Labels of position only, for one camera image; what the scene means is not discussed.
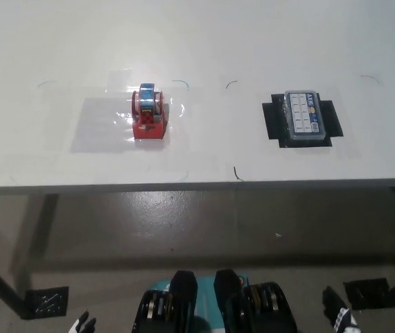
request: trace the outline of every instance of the black metal frame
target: black metal frame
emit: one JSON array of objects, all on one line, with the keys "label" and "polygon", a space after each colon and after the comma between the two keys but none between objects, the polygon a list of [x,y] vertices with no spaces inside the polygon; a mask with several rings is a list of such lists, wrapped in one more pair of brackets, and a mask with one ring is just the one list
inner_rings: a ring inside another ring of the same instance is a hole
[{"label": "black metal frame", "polygon": [[[29,248],[26,249],[28,251],[26,255],[30,253],[42,254],[44,252],[44,249],[41,247],[46,247],[46,242],[50,235],[49,230],[51,229],[54,211],[58,203],[58,195],[45,195],[43,203],[40,203],[40,199],[38,201],[32,200],[28,203],[30,206],[29,208],[32,209],[27,211],[27,215],[29,216],[27,216],[24,223],[22,223],[22,228],[32,233],[32,237],[29,240],[30,243],[24,239],[18,241],[19,243],[25,242],[29,245]],[[37,225],[35,225],[36,216],[34,213],[31,213],[31,210],[38,213]],[[22,257],[23,253],[15,253],[13,257],[14,256]],[[24,270],[19,269],[19,274],[23,273]],[[21,319],[32,320],[65,316],[67,314],[68,287],[40,290],[29,289],[26,290],[24,298],[19,295],[20,293],[21,292],[16,292],[0,276],[0,299]]]},{"label": "black metal frame", "polygon": [[33,313],[25,304],[25,300],[13,290],[1,277],[0,277],[0,299],[11,309],[16,315],[22,319],[31,319]]}]

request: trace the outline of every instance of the gray floor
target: gray floor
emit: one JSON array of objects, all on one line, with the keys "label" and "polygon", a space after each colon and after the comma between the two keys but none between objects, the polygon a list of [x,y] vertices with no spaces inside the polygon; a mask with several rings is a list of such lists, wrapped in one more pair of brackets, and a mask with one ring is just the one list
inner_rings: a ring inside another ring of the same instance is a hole
[{"label": "gray floor", "polygon": [[[395,284],[394,262],[388,190],[0,196],[0,274],[20,291],[70,286],[64,318],[21,321],[0,301],[0,332],[67,332],[86,309],[97,332],[130,332],[153,282],[226,267],[278,282],[302,332],[332,332],[323,288],[344,296],[343,281]],[[395,327],[395,309],[355,316],[364,332]]]}]

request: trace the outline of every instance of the table leg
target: table leg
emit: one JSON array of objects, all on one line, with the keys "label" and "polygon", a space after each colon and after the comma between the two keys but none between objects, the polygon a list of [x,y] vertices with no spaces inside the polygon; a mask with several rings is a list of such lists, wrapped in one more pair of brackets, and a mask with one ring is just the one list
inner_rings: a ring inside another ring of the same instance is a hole
[{"label": "table leg", "polygon": [[22,319],[30,319],[33,314],[27,308],[25,301],[0,277],[0,299],[11,309],[16,315]]},{"label": "table leg", "polygon": [[[43,230],[38,228],[39,232],[37,232],[37,236],[41,237],[37,237],[35,235],[36,238],[40,239],[40,242],[47,241],[47,234],[49,233],[51,224],[50,222],[45,221],[44,218],[47,218],[49,221],[52,219],[51,210],[57,203],[57,196],[47,196],[44,202],[45,204],[39,214],[40,218],[38,220],[38,224],[40,224],[39,227],[42,228],[43,225],[44,228]],[[21,319],[32,320],[65,316],[67,314],[68,296],[68,287],[57,287],[40,290],[26,290],[25,297],[22,298],[0,276],[0,299]]]}]

